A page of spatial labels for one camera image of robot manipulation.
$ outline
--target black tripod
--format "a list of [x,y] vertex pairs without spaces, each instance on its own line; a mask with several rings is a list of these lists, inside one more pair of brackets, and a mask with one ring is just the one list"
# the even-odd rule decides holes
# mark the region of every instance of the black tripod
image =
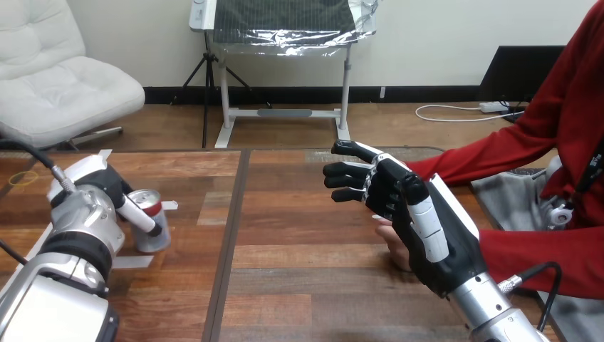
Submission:
[[[193,73],[191,73],[191,76],[189,76],[189,79],[187,79],[187,82],[185,82],[182,85],[182,89],[180,90],[180,93],[182,95],[184,95],[184,92],[187,89],[187,86],[189,85],[189,82],[191,82],[191,80],[193,79],[193,76],[195,76],[195,74],[197,73],[197,71],[202,67],[202,65],[204,63],[206,63],[206,86],[205,86],[205,95],[204,95],[204,131],[203,131],[203,136],[202,136],[202,147],[206,148],[206,140],[207,140],[207,116],[208,116],[208,106],[209,106],[209,97],[210,97],[210,89],[212,90],[216,90],[216,87],[214,86],[214,69],[212,68],[212,63],[213,62],[217,62],[218,58],[216,57],[216,55],[214,55],[212,53],[212,51],[209,48],[209,44],[208,44],[208,34],[207,32],[204,31],[204,40],[205,40],[205,45],[206,45],[206,52],[204,52],[204,58],[202,58],[202,60],[199,62],[199,64],[197,64],[197,67],[195,68],[195,70],[193,70]],[[241,77],[239,77],[236,73],[233,72],[233,70],[231,70],[228,66],[226,67],[226,71],[228,71],[233,77],[235,77],[236,80],[238,80],[238,82],[240,82],[243,87],[245,87],[245,89],[247,91],[249,91],[252,95],[254,95],[254,97],[260,102],[260,103],[264,103],[266,105],[267,108],[273,108],[273,106],[265,101],[265,100],[260,100],[258,98],[258,96],[251,91],[251,87],[244,81],[241,79]],[[173,105],[176,103],[178,99],[178,95],[175,95],[174,98],[172,99],[172,102],[170,103],[170,105]]]

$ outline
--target black monitor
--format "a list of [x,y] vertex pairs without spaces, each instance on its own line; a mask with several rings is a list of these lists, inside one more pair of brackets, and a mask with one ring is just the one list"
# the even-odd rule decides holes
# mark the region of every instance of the black monitor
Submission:
[[479,101],[530,101],[565,46],[500,46],[486,71]]

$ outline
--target white armchair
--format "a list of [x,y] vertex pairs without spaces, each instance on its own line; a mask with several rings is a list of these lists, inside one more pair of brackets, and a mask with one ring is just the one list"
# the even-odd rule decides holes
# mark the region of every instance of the white armchair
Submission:
[[48,147],[139,110],[140,84],[85,57],[66,0],[0,0],[0,136]]

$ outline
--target robotic arm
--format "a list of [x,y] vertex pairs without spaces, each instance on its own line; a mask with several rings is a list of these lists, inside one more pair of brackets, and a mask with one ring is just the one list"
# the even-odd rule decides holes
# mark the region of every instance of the robotic arm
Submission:
[[0,341],[114,341],[119,317],[106,298],[113,261],[125,241],[118,214],[131,223],[144,252],[170,245],[165,217],[148,215],[128,196],[132,188],[101,156],[86,157],[64,172],[41,152],[24,149],[55,177],[47,195],[52,230],[3,290]]
[[472,330],[472,341],[548,341],[487,273],[478,229],[438,175],[424,182],[393,156],[358,142],[339,140],[331,152],[369,163],[325,166],[326,187],[344,187],[333,200],[364,202],[392,221],[409,249],[411,270],[451,303]]

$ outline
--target human hand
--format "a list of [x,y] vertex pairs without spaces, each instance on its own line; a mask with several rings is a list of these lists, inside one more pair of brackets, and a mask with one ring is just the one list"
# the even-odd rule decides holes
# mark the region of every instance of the human hand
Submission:
[[390,250],[390,258],[401,270],[411,272],[409,250],[402,243],[394,228],[392,228],[392,222],[387,219],[378,219],[377,221],[380,225],[375,229],[375,233],[386,241]]

